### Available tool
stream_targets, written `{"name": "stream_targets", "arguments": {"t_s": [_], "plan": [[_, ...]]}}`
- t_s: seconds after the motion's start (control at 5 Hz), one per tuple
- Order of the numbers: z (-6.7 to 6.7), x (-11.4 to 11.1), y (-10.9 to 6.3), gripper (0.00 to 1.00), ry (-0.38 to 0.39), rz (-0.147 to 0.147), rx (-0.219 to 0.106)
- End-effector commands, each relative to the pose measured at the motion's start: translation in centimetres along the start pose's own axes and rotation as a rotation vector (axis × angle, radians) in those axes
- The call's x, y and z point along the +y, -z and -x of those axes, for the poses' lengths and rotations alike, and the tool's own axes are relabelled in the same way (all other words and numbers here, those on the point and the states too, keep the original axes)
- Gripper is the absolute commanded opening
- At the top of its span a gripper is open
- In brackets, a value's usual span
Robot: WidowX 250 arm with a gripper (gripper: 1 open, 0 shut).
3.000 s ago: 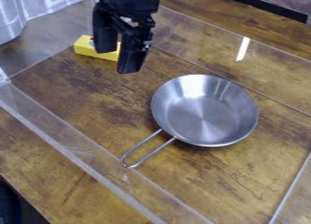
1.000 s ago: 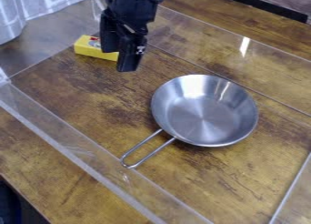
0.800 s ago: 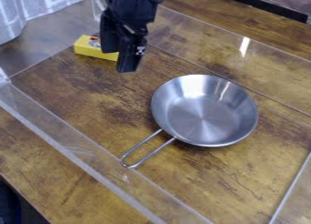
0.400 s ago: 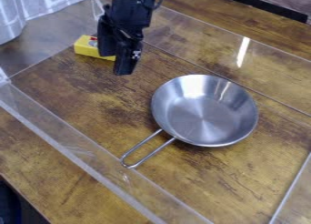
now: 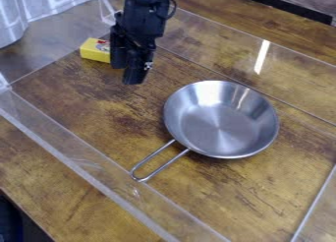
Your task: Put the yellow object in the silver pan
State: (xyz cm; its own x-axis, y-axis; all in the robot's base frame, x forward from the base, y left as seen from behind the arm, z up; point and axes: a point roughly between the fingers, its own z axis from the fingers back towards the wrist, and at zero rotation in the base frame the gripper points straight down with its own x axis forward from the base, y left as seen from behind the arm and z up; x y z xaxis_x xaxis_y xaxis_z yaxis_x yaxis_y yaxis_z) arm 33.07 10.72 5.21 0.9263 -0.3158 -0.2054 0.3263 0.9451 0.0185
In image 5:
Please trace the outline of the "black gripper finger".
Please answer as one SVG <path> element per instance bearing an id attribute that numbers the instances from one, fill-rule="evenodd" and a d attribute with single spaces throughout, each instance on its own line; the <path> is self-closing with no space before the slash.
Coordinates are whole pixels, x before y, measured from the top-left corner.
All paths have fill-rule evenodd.
<path id="1" fill-rule="evenodd" d="M 147 44 L 145 47 L 142 47 L 130 40 L 125 42 L 125 70 L 122 77 L 122 82 L 125 85 L 139 85 L 143 82 L 145 76 L 153 65 L 154 50 L 154 44 Z"/>
<path id="2" fill-rule="evenodd" d="M 110 28 L 110 64 L 114 69 L 126 67 L 126 37 L 118 25 Z"/>

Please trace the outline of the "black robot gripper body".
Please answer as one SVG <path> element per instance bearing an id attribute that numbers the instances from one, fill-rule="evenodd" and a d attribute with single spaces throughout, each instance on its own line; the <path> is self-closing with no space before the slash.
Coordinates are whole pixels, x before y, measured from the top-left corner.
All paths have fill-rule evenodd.
<path id="1" fill-rule="evenodd" d="M 174 0 L 125 0 L 123 9 L 114 14 L 115 28 L 133 38 L 161 37 L 174 13 Z"/>

